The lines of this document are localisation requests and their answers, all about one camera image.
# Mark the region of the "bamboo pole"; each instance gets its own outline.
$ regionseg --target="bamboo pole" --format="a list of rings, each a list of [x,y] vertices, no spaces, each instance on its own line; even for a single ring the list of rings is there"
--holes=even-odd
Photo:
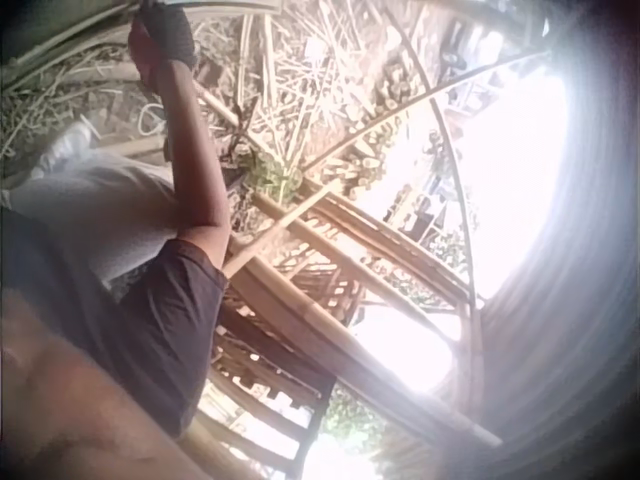
[[[278,204],[264,195],[254,195],[253,204],[273,219],[279,219],[285,215],[284,210]],[[314,249],[330,258],[345,272],[353,275],[356,280],[361,282],[367,289],[371,290],[380,298],[386,300],[389,305],[404,313],[409,318],[412,318],[429,328],[447,345],[449,345],[454,352],[457,350],[457,343],[442,333],[442,331],[433,322],[431,322],[431,320],[429,320],[429,317],[425,315],[417,305],[396,291],[391,285],[385,282],[374,272],[369,270],[360,262],[351,258],[333,243],[317,234],[313,229],[299,220],[292,222],[289,225],[289,230],[291,233],[310,244]]]
[[[300,445],[298,446],[296,456],[291,462],[291,470],[289,472],[290,476],[287,480],[301,480],[302,473],[304,472],[304,462],[307,459],[309,450],[311,450],[311,447],[318,438],[318,432],[320,431],[322,420],[324,419],[324,416],[329,409],[329,404],[331,403],[331,393],[333,392],[333,387],[335,386],[335,384],[336,381],[334,378],[333,382],[331,382],[330,385],[327,385],[326,390],[322,392],[320,403],[313,411],[311,420],[309,420],[309,426],[307,427],[307,438],[301,441]]]
[[[282,230],[286,229],[291,224],[291,222],[293,222],[300,215],[309,210],[313,205],[318,203],[318,201],[327,193],[329,193],[338,183],[339,180],[336,179],[333,182],[325,185],[320,190],[312,194],[309,198],[300,203],[300,205],[292,208],[282,218],[276,220],[276,222],[269,229],[267,229],[264,233],[260,234],[257,238],[247,244],[236,255],[231,257],[227,264],[222,267],[222,273],[224,273],[225,276],[229,279],[233,277],[236,272],[240,270],[249,260],[260,253],[260,250],[262,250],[268,243],[271,243],[276,238],[276,236],[280,234],[280,232],[282,232]]]
[[[233,383],[230,378],[225,377],[217,370],[214,370],[213,368],[209,370],[209,380],[218,390],[258,420],[263,421],[267,425],[272,426],[276,430],[295,440],[300,441],[305,438],[307,431],[304,427],[292,422],[286,417],[283,417],[275,410],[271,410],[260,400],[249,395],[241,387]]]
[[[326,372],[285,348],[281,342],[268,336],[235,310],[222,305],[218,322],[262,358],[303,385],[317,392],[322,391],[326,385]]]
[[[427,91],[431,91],[431,85],[429,84],[429,78],[427,77],[427,72],[425,72],[422,67],[422,63],[418,58],[418,54],[413,49],[411,45],[411,41],[407,38],[402,26],[398,23],[395,16],[391,13],[388,7],[385,7],[385,13],[389,18],[391,25],[398,31],[400,37],[402,39],[402,43],[404,43],[405,48],[407,49],[409,56],[413,60],[418,69],[418,73],[420,75],[420,79],[424,84],[424,88]],[[460,167],[459,160],[456,154],[455,148],[453,148],[453,142],[451,141],[451,132],[449,132],[449,127],[447,126],[447,122],[444,120],[444,116],[442,115],[442,111],[438,106],[438,102],[434,98],[429,99],[429,103],[431,104],[431,109],[433,110],[433,115],[436,118],[436,122],[438,122],[438,127],[440,128],[440,133],[442,134],[442,140],[444,143],[445,151],[451,161],[451,166],[453,170],[453,180],[456,185],[456,192],[458,194],[458,200],[460,202],[460,210],[462,211],[462,230],[464,232],[464,244],[465,244],[465,253],[467,257],[467,269],[469,270],[469,305],[471,307],[471,316],[474,315],[474,310],[476,309],[476,286],[475,286],[475,274],[474,274],[474,262],[473,262],[473,248],[471,244],[471,228],[469,227],[469,212],[467,208],[467,199],[464,194],[464,189],[462,188],[462,179],[460,178]]]
[[[318,398],[311,390],[303,385],[295,383],[284,375],[276,373],[262,363],[251,360],[248,353],[243,352],[231,342],[225,340],[224,337],[219,338],[217,340],[217,344],[226,355],[229,355],[240,365],[244,366],[259,379],[264,381],[265,386],[275,387],[277,390],[284,392],[296,403],[301,405],[314,407],[317,404]]]
[[[497,70],[498,68],[513,65],[514,63],[522,62],[524,60],[538,57],[546,53],[547,53],[546,50],[536,50],[533,52],[526,52],[513,57],[505,58],[504,60],[501,60],[493,65],[480,67],[480,68],[477,68],[476,70],[472,70],[470,72],[464,73],[452,80],[449,80],[448,82],[444,82],[438,85],[437,87],[435,87],[434,89],[426,93],[413,97],[403,105],[400,105],[399,107],[385,113],[384,115],[380,115],[379,117],[373,119],[371,123],[369,123],[369,125],[361,128],[357,132],[347,135],[340,142],[336,143],[333,147],[329,148],[325,153],[323,153],[318,158],[312,160],[307,165],[305,165],[302,168],[302,172],[306,173],[306,172],[311,172],[311,171],[320,169],[329,158],[332,158],[334,155],[341,152],[348,146],[353,145],[362,137],[364,137],[367,133],[378,128],[379,125],[382,125],[383,123],[393,120],[398,115],[401,115],[402,113],[408,111],[409,109],[417,105],[420,105],[421,103],[435,97],[440,93],[446,92],[447,90],[453,87],[457,87],[462,83],[468,82],[469,80],[473,80],[474,78],[480,75],[484,75],[485,73],[492,72],[494,70]]]
[[[238,119],[235,113],[229,110],[224,103],[218,100],[218,98],[216,98],[215,95],[209,92],[206,88],[204,88],[198,82],[194,80],[193,84],[195,86],[196,93],[200,98],[202,98],[202,100],[207,105],[209,105],[216,112],[218,112],[231,125],[233,125],[236,128],[241,128],[240,120]],[[249,130],[243,131],[242,134],[245,137],[247,137],[247,140],[249,140],[249,142],[251,142],[251,144],[253,144],[254,147],[268,153],[274,158],[275,161],[279,163],[283,162],[283,160],[273,150],[271,150],[271,148],[258,135],[256,135],[255,133]]]
[[[431,90],[431,86],[429,85],[429,79],[427,77],[427,73],[425,72],[422,64],[420,63],[420,59],[416,54],[411,42],[407,38],[404,33],[404,30],[393,16],[391,11],[388,8],[385,8],[385,12],[391,21],[391,24],[398,31],[402,38],[402,42],[405,45],[405,48],[409,52],[409,56],[412,58],[413,62],[416,64],[416,68],[418,68],[418,72],[420,74],[420,78],[424,87],[427,91]],[[480,319],[478,318],[478,312],[476,308],[476,285],[475,285],[475,269],[474,269],[474,261],[473,261],[473,247],[472,247],[472,239],[471,239],[471,228],[469,226],[469,212],[467,208],[467,199],[464,194],[464,189],[462,187],[462,179],[460,177],[460,167],[459,160],[457,158],[457,154],[455,149],[453,148],[453,142],[451,141],[451,133],[449,132],[449,128],[447,123],[444,120],[444,116],[440,111],[440,107],[438,106],[435,99],[429,100],[431,103],[431,108],[433,109],[433,114],[438,122],[438,126],[440,127],[440,133],[442,134],[442,139],[444,143],[445,151],[448,154],[448,157],[451,161],[452,171],[453,171],[453,179],[456,186],[456,191],[458,194],[458,200],[460,202],[460,210],[462,211],[462,230],[464,232],[464,240],[465,240],[465,254],[467,257],[467,269],[469,271],[469,303],[468,305],[459,305],[458,309],[460,310],[459,318],[463,324],[468,324],[465,328],[463,325],[463,336],[466,336],[467,347],[469,352],[466,352],[468,358],[462,360],[463,368],[461,369],[461,374],[466,373],[466,380],[469,382],[463,388],[466,395],[464,395],[464,403],[468,409],[461,410],[465,413],[471,415],[479,414],[481,399],[482,399],[482,391],[484,389],[484,358],[482,354],[482,324]],[[466,357],[465,352],[462,352],[461,357]]]
[[[140,155],[141,153],[162,150],[164,139],[164,135],[153,135],[151,137],[138,138],[128,142],[109,145],[102,147],[102,149],[115,153],[116,155],[122,155],[123,157],[132,157],[134,155]]]
[[[202,427],[214,438],[222,443],[226,443],[230,447],[237,448],[252,459],[282,472],[288,472],[291,468],[291,460],[277,453],[267,450],[264,447],[256,445],[251,440],[244,438],[242,435],[229,430],[220,422],[214,420],[206,413],[198,410],[194,421],[197,421]]]
[[[331,218],[333,224],[343,233],[365,246],[375,255],[389,260],[413,275],[450,305],[455,306],[459,302],[467,301],[466,292],[459,286],[439,276],[432,267],[412,256],[408,250],[389,242],[375,229],[366,224],[355,222],[353,216],[347,211],[329,205],[318,206],[317,210],[324,217]]]
[[[317,183],[313,182],[309,178],[304,179],[303,186],[311,189],[311,191],[316,191],[320,188]],[[424,263],[428,267],[434,269],[436,275],[448,279],[453,284],[468,292],[469,286],[466,282],[439,258],[422,248],[406,235],[401,234],[397,230],[389,227],[386,223],[381,222],[377,218],[374,218],[368,213],[362,211],[346,198],[334,193],[328,193],[326,197],[316,205],[316,209],[330,209],[331,218],[333,218],[334,215],[339,214],[340,210],[331,208],[332,204],[340,206],[344,210],[348,211],[350,213],[349,222],[354,226],[358,226],[358,229],[367,231],[371,235],[375,236],[379,236],[378,233],[383,234],[384,237],[387,238],[385,239],[384,237],[380,237],[380,241],[384,240],[385,244],[388,244],[389,248],[394,252],[405,252],[405,254],[410,253],[412,262],[420,261]]]
[[[230,246],[237,243],[230,238]],[[383,415],[428,441],[457,439],[497,447],[502,441],[440,399],[417,395],[384,367],[326,310],[274,267],[254,257],[233,279],[250,308],[315,363]]]

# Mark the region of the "wooden plank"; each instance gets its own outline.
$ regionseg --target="wooden plank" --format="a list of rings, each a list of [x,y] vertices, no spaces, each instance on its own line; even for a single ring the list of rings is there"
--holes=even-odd
[[[285,214],[284,210],[278,204],[262,194],[255,194],[253,196],[253,204],[262,212],[274,219],[281,218]],[[390,306],[396,308],[421,325],[429,328],[432,332],[438,335],[438,337],[441,338],[453,352],[458,349],[457,343],[445,335],[442,330],[440,330],[438,326],[433,323],[422,310],[420,310],[420,307],[395,290],[376,273],[351,258],[335,244],[316,233],[312,228],[300,220],[292,222],[288,228],[291,233],[307,242],[312,248],[318,250],[326,257],[330,258],[340,268],[342,268],[343,271],[352,275],[355,280],[362,283],[368,290],[388,302]]]
[[[329,404],[331,403],[331,393],[333,392],[335,383],[336,382],[334,381],[330,386],[327,386],[327,389],[324,392],[322,392],[320,404],[313,411],[313,415],[309,421],[309,426],[307,427],[307,438],[300,442],[296,456],[293,458],[290,472],[291,476],[288,480],[302,479],[305,460],[307,459],[307,455],[309,455],[309,450],[311,450],[311,447],[318,438],[318,432],[320,431],[322,420],[324,419],[324,416],[329,409]]]
[[[164,139],[164,135],[153,135],[151,137],[143,137],[129,142],[109,145],[102,149],[123,157],[133,157],[142,153],[162,150]]]
[[[318,201],[327,193],[329,193],[333,188],[335,188],[335,186],[338,185],[339,182],[340,180],[336,179],[333,182],[328,183],[320,190],[302,201],[298,206],[293,207],[286,213],[286,215],[276,220],[275,223],[271,225],[271,227],[269,227],[265,232],[261,233],[253,241],[247,244],[236,255],[233,255],[231,259],[227,261],[227,263],[222,267],[222,273],[224,273],[228,279],[233,277],[236,272],[240,270],[249,260],[260,253],[260,250],[262,250],[267,244],[273,242],[273,240],[280,234],[280,232],[282,232],[282,230],[287,228],[291,224],[291,222],[296,220],[298,217],[300,217],[300,215],[302,215],[304,212],[318,203]]]
[[[285,393],[300,405],[307,405],[315,408],[315,405],[318,403],[318,397],[308,388],[295,383],[284,375],[277,374],[260,362],[251,360],[248,353],[243,352],[224,337],[218,337],[217,344],[222,348],[226,355],[229,355],[237,363],[241,364],[255,374],[260,380],[264,381],[265,386],[275,388]]]
[[[283,417],[275,410],[271,410],[260,400],[249,395],[241,387],[233,383],[230,378],[225,377],[214,368],[209,370],[209,380],[213,382],[218,390],[258,420],[263,421],[267,425],[271,425],[276,430],[295,440],[301,441],[306,437],[307,430],[304,427]]]
[[[214,420],[206,413],[198,410],[194,421],[198,421],[214,438],[222,443],[226,443],[230,447],[237,448],[248,457],[262,463],[263,465],[276,468],[281,472],[288,472],[291,468],[291,460],[278,455],[277,453],[267,450],[260,445],[256,445],[251,440],[244,438],[242,435],[229,430],[220,422]]]
[[[326,372],[287,350],[280,342],[268,336],[251,321],[226,305],[222,305],[220,308],[218,323],[258,355],[280,370],[287,372],[303,385],[320,392],[327,384],[328,374]]]
[[[234,248],[235,238],[230,238]],[[234,277],[236,291],[280,335],[370,403],[427,441],[502,441],[435,396],[416,394],[369,353],[349,331],[260,257]]]
[[[308,178],[304,179],[303,186],[305,189],[308,188],[312,191],[316,191],[318,188],[320,188],[317,183],[311,181]],[[387,248],[393,249],[396,253],[397,251],[404,250],[410,252],[412,257],[415,257],[413,261],[417,259],[418,261],[430,267],[430,269],[433,269],[436,275],[448,279],[451,283],[462,288],[465,292],[469,291],[469,286],[467,285],[467,283],[442,260],[422,248],[406,235],[401,234],[397,230],[389,227],[389,225],[385,224],[384,222],[381,222],[377,218],[374,218],[366,212],[362,211],[351,201],[347,200],[341,195],[337,195],[332,192],[328,193],[325,198],[318,202],[317,208],[327,208],[328,211],[333,215],[334,212],[339,210],[331,208],[331,205],[343,207],[343,209],[350,214],[349,221],[353,223],[354,228],[357,227],[359,230],[367,232],[369,236],[384,235],[388,238],[388,240],[385,241],[384,238],[381,238],[380,242],[384,241],[387,245]]]

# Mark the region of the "wood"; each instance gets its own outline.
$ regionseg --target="wood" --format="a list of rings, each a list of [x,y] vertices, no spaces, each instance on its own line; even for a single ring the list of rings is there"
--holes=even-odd
[[[376,128],[378,128],[380,125],[393,120],[395,117],[397,117],[398,115],[401,115],[405,112],[408,112],[411,108],[416,107],[420,104],[422,104],[423,102],[426,102],[427,100],[434,98],[436,95],[440,94],[440,93],[444,93],[447,90],[450,90],[451,88],[457,87],[458,85],[468,82],[469,80],[473,80],[474,78],[480,76],[480,75],[484,75],[486,73],[492,72],[494,70],[497,70],[498,68],[501,67],[506,67],[509,65],[513,65],[515,63],[519,63],[522,62],[524,60],[529,60],[535,57],[539,57],[541,55],[545,55],[547,53],[547,50],[536,50],[533,52],[525,52],[525,53],[521,53],[519,55],[515,55],[513,57],[509,57],[509,58],[505,58],[504,60],[501,60],[499,62],[496,62],[493,65],[488,65],[486,67],[480,67],[477,68],[476,70],[472,70],[470,72],[464,73],[460,76],[457,76],[451,80],[449,80],[448,82],[444,82],[440,85],[438,85],[437,87],[435,87],[434,89],[417,95],[411,99],[409,99],[407,102],[405,102],[404,104],[398,106],[397,108],[394,108],[393,110],[390,110],[389,112],[385,113],[384,115],[380,115],[377,118],[373,119],[371,122],[369,122],[369,124],[363,128],[361,128],[360,130],[358,130],[357,132],[354,132],[350,135],[347,135],[344,139],[342,139],[340,142],[336,143],[333,147],[329,148],[325,153],[323,153],[322,155],[320,155],[319,157],[317,157],[316,159],[312,160],[311,162],[307,163],[303,168],[302,171],[303,173],[306,172],[314,172],[317,171],[319,169],[322,168],[322,166],[324,166],[325,162],[327,160],[329,160],[330,158],[333,158],[335,155],[337,155],[338,153],[340,153],[342,150],[344,150],[345,148],[347,148],[350,145],[353,145],[354,143],[356,143],[358,140],[360,140],[362,137],[364,137],[367,133],[375,130]]]
[[[284,435],[295,440],[302,440],[306,436],[306,429],[286,417],[283,417],[275,410],[271,410],[260,400],[245,392],[242,387],[233,383],[233,381],[222,375],[217,370],[211,368],[209,370],[209,380],[215,387],[224,393],[227,397],[237,403],[258,420],[263,421],[267,425],[272,426]]]
[[[202,425],[202,427],[218,441],[226,443],[230,447],[237,448],[248,457],[253,458],[263,465],[273,467],[282,472],[287,472],[291,468],[291,460],[288,458],[278,455],[271,450],[267,450],[260,445],[256,445],[251,440],[229,430],[220,422],[200,410],[196,412],[194,421]]]
[[[279,219],[285,215],[284,210],[279,205],[264,195],[254,195],[253,204],[273,219]],[[355,280],[362,283],[368,290],[388,302],[390,306],[396,308],[409,318],[419,322],[421,325],[429,328],[447,345],[449,345],[452,351],[455,352],[457,350],[458,345],[456,342],[442,333],[442,331],[433,322],[431,322],[431,320],[429,320],[429,317],[420,310],[417,305],[395,290],[391,285],[369,270],[366,266],[351,258],[335,244],[317,234],[313,229],[299,220],[292,222],[288,228],[291,233],[307,242],[312,248],[318,250],[326,257],[330,258],[336,263],[336,265],[338,265],[338,267],[353,276]]]
[[[134,157],[143,153],[162,150],[164,140],[164,135],[153,135],[151,137],[143,137],[129,142],[109,145],[102,149],[123,157]]]
[[[237,243],[230,238],[230,247]],[[497,447],[502,441],[438,398],[417,395],[349,331],[274,267],[254,257],[232,281],[249,307],[283,338],[335,375],[392,422],[427,441],[457,439]]]
[[[325,387],[327,373],[287,350],[279,341],[268,336],[235,310],[222,305],[218,315],[218,323],[258,355],[280,370],[287,372],[303,385],[317,392],[322,391]]]
[[[313,205],[318,203],[318,201],[327,193],[329,193],[333,188],[335,188],[338,183],[339,180],[334,180],[333,182],[325,185],[320,190],[309,196],[309,198],[301,202],[300,205],[292,208],[282,218],[276,220],[276,222],[269,229],[252,240],[236,255],[232,256],[231,259],[224,265],[224,267],[222,267],[222,273],[224,273],[228,279],[231,279],[231,277],[233,277],[236,272],[240,270],[249,260],[260,253],[260,250],[262,250],[267,244],[273,242],[273,240],[284,229],[286,229],[291,224],[291,222],[293,222],[300,215],[309,210]]]
[[[12,66],[22,66],[25,63],[31,61],[32,59],[34,59],[35,57],[38,57],[42,54],[44,54],[46,51],[51,50],[52,48],[60,45],[61,43],[63,43],[64,41],[70,39],[71,37],[73,37],[74,35],[82,32],[82,31],[86,31],[86,29],[88,29],[89,27],[99,23],[100,21],[118,14],[120,12],[124,12],[125,10],[131,9],[130,5],[116,5],[115,7],[111,7],[103,12],[100,12],[96,15],[91,16],[90,18],[87,18],[79,23],[76,23],[74,26],[72,26],[71,28],[65,30],[62,33],[59,33],[58,35],[54,35],[53,37],[51,37],[50,39],[48,39],[46,42],[37,45],[36,47],[32,48],[31,50],[29,50],[28,52],[26,52],[25,54],[21,55],[20,57],[14,59],[12,61]]]
[[[318,403],[318,397],[314,392],[298,383],[295,383],[286,376],[276,373],[261,362],[251,360],[248,353],[243,352],[240,348],[234,346],[228,340],[225,340],[224,337],[219,337],[217,339],[217,344],[218,347],[222,348],[226,355],[231,356],[233,360],[246,367],[249,371],[255,374],[256,377],[262,380],[265,386],[276,388],[291,397],[293,401],[300,405],[306,405],[314,408]]]
[[[248,463],[233,455],[216,440],[198,418],[191,422],[177,443],[182,451],[213,479],[264,480]]]
[[[236,77],[235,101],[242,111],[244,108],[244,79],[249,63],[249,46],[251,39],[251,27],[253,15],[245,15],[242,18],[242,32],[240,33],[240,62],[238,63],[238,75]]]
[[[391,24],[400,34],[402,38],[402,43],[405,48],[409,52],[409,56],[413,60],[416,68],[418,69],[418,73],[420,75],[420,79],[424,85],[424,88],[427,91],[431,91],[431,85],[429,84],[429,78],[427,77],[427,72],[422,67],[422,63],[418,58],[418,54],[414,50],[411,45],[411,41],[407,38],[407,35],[404,33],[401,25],[398,23],[394,15],[391,13],[389,8],[385,8],[385,13]],[[462,187],[462,179],[460,178],[460,167],[458,155],[456,154],[456,149],[453,148],[453,142],[451,141],[451,132],[449,132],[449,127],[447,126],[447,122],[444,120],[444,116],[442,115],[442,111],[438,106],[438,103],[434,98],[429,100],[431,105],[431,109],[433,110],[433,115],[436,118],[438,123],[438,127],[440,128],[440,134],[442,135],[442,141],[447,152],[447,156],[449,157],[449,161],[451,162],[451,167],[453,171],[453,180],[456,186],[456,192],[458,194],[458,201],[460,203],[460,210],[462,211],[462,231],[464,232],[464,244],[465,244],[465,254],[467,260],[467,269],[469,271],[469,305],[471,308],[471,315],[474,314],[474,310],[476,309],[476,286],[475,286],[475,274],[474,274],[474,261],[473,261],[473,248],[471,244],[471,228],[469,227],[469,212],[467,208],[467,199],[464,194],[464,189]]]
[[[310,188],[312,191],[320,188],[317,183],[308,178],[304,180],[303,186]],[[445,290],[451,289],[452,292],[457,291],[456,297],[466,301],[468,293],[460,293],[460,289],[462,289],[463,292],[468,292],[469,287],[448,265],[406,235],[401,234],[384,222],[363,212],[346,198],[334,193],[329,193],[323,200],[318,202],[315,208],[316,210],[325,212],[325,214],[329,214],[332,220],[337,218],[345,219],[349,227],[351,227],[348,228],[348,230],[352,232],[350,235],[357,234],[364,236],[369,243],[371,243],[371,239],[375,239],[381,247],[389,251],[389,255],[394,255],[394,257],[398,258],[406,257],[406,261],[408,261],[409,264],[420,262],[419,269],[428,270],[434,280],[438,279],[439,282],[443,283],[441,288]],[[449,286],[445,288],[445,286],[450,283],[455,285],[455,287]]]

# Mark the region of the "bamboo frame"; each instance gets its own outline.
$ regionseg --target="bamboo frame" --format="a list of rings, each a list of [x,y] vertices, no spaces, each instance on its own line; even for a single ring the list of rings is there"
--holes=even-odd
[[[222,273],[224,273],[229,279],[233,277],[238,270],[240,270],[254,256],[260,253],[260,250],[262,250],[268,243],[272,242],[280,232],[291,224],[291,222],[318,203],[318,201],[335,188],[337,184],[338,180],[334,180],[333,182],[325,185],[301,202],[297,207],[292,208],[285,216],[276,220],[270,228],[248,243],[237,254],[233,255],[222,267]]]
[[[251,440],[244,438],[242,435],[229,430],[220,422],[200,410],[196,412],[194,421],[200,423],[203,428],[218,441],[226,443],[230,447],[237,448],[263,465],[274,467],[282,472],[288,472],[291,468],[291,460],[288,458],[261,447]]]
[[[224,393],[227,397],[237,403],[258,420],[263,421],[267,425],[271,425],[281,433],[295,440],[303,440],[306,436],[306,429],[286,417],[283,417],[275,410],[271,410],[260,400],[252,397],[241,387],[233,383],[233,381],[222,375],[217,370],[211,368],[209,370],[209,380],[215,387]]]
[[[232,236],[230,244],[236,243]],[[233,279],[249,307],[314,362],[340,379],[383,415],[428,441],[502,441],[433,396],[416,395],[329,313],[274,267],[254,257]]]
[[[315,407],[318,403],[318,397],[308,388],[295,383],[284,375],[280,375],[275,371],[255,362],[249,358],[249,354],[243,352],[240,348],[234,346],[224,337],[218,338],[217,345],[222,349],[225,355],[230,356],[237,363],[242,365],[265,382],[265,386],[274,387],[284,392],[292,398],[296,403]]]
[[[254,195],[253,204],[273,219],[277,220],[285,215],[284,210],[278,204],[264,195]],[[433,322],[431,322],[431,320],[429,320],[429,317],[420,310],[417,305],[395,290],[391,285],[369,270],[366,266],[351,258],[332,242],[328,241],[299,220],[292,222],[288,228],[291,233],[307,242],[315,250],[318,250],[320,253],[330,258],[338,265],[338,267],[342,268],[343,271],[352,275],[368,290],[387,301],[389,305],[401,311],[409,318],[412,318],[429,328],[444,342],[446,342],[452,351],[455,352],[458,349],[457,343],[442,333],[442,331]]]
[[[317,183],[308,178],[304,180],[303,186],[312,189],[312,191],[320,188]],[[348,223],[348,228],[346,229],[351,232],[349,235],[352,238],[359,241],[366,240],[369,244],[374,239],[373,243],[377,243],[380,248],[387,250],[387,255],[397,258],[395,261],[404,259],[402,261],[408,267],[413,265],[413,269],[417,270],[417,274],[420,274],[420,271],[428,271],[428,277],[432,279],[432,282],[441,283],[440,288],[444,291],[451,290],[451,294],[455,298],[467,301],[468,285],[448,265],[406,235],[363,212],[346,198],[329,193],[323,200],[318,202],[315,209],[320,212],[324,211],[325,215],[323,216],[326,218],[329,215],[328,218],[331,221],[343,219]]]

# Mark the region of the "wooden slat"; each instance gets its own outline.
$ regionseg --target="wooden slat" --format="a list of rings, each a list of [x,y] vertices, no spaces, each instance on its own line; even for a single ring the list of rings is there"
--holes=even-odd
[[[276,468],[281,472],[288,472],[291,469],[291,460],[288,458],[278,455],[271,450],[267,450],[251,440],[244,438],[242,435],[229,430],[204,412],[198,410],[194,420],[200,422],[202,426],[220,442],[237,448],[248,457],[251,457],[263,465]]]
[[[322,372],[300,356],[287,350],[273,337],[268,336],[251,321],[235,310],[222,305],[218,323],[244,342],[258,355],[275,367],[287,372],[300,383],[320,392],[327,384],[327,373]]]
[[[264,480],[247,462],[214,438],[197,418],[177,444],[212,479]]]
[[[295,440],[301,441],[306,437],[306,429],[286,417],[283,417],[275,410],[271,410],[260,400],[252,397],[233,381],[211,368],[209,370],[209,380],[215,387],[228,396],[231,400],[244,408],[258,420],[271,425],[281,433]]]
[[[225,354],[231,356],[237,363],[253,372],[260,380],[265,382],[265,386],[270,386],[284,392],[290,396],[294,402],[301,405],[315,407],[318,403],[318,397],[311,390],[295,383],[284,375],[277,374],[260,362],[251,360],[247,353],[235,347],[231,342],[225,340],[224,337],[218,338],[217,342]]]
[[[333,182],[325,185],[317,192],[311,194],[298,206],[293,207],[289,212],[287,212],[286,215],[276,220],[276,222],[271,225],[271,227],[261,233],[252,242],[247,244],[236,255],[233,255],[231,259],[227,261],[226,264],[222,267],[222,273],[224,273],[225,276],[229,279],[233,277],[235,273],[240,270],[249,260],[260,253],[260,250],[262,250],[267,244],[275,240],[277,235],[279,235],[280,232],[287,228],[291,224],[291,222],[296,220],[300,215],[313,207],[318,202],[318,200],[329,193],[331,189],[333,189],[337,185],[337,183],[338,180],[334,180]]]
[[[231,249],[235,241],[232,236]],[[491,447],[502,444],[435,396],[412,392],[343,325],[260,257],[238,272],[233,286],[280,335],[391,421],[425,440],[473,440]]]
[[[262,194],[255,194],[253,196],[253,204],[262,212],[274,219],[282,217],[285,213],[278,204]],[[300,220],[294,221],[288,228],[291,233],[307,242],[312,248],[318,250],[326,257],[330,258],[340,268],[342,268],[344,272],[353,276],[355,280],[362,283],[368,290],[388,302],[390,306],[396,308],[421,325],[429,328],[440,339],[442,339],[442,341],[444,341],[452,351],[455,352],[457,350],[458,345],[455,341],[445,335],[415,303],[394,289],[379,275],[372,272],[362,263],[351,258],[348,254],[340,250],[340,248],[334,243],[316,233],[312,228]]]

